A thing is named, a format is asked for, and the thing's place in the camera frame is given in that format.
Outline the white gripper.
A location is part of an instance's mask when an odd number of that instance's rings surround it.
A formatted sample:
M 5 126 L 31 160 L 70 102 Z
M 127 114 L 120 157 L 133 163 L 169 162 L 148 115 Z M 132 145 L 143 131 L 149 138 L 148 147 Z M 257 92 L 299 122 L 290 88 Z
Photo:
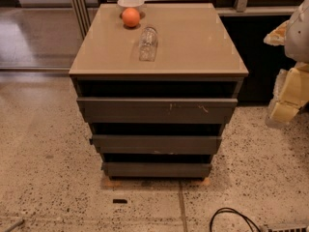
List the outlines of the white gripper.
M 288 20 L 273 29 L 264 43 L 278 46 L 285 44 Z M 273 97 L 267 108 L 266 124 L 281 129 L 288 126 L 298 110 L 309 102 L 309 64 L 297 62 L 288 71 L 281 69 L 276 77 Z

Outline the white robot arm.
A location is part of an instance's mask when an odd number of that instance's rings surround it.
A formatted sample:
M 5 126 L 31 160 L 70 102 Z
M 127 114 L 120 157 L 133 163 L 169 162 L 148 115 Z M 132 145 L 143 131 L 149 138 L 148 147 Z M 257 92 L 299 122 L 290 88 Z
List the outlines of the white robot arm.
M 304 0 L 289 20 L 267 34 L 264 43 L 283 45 L 285 55 L 295 60 L 293 68 L 279 71 L 268 105 L 267 125 L 281 128 L 309 102 L 309 0 Z

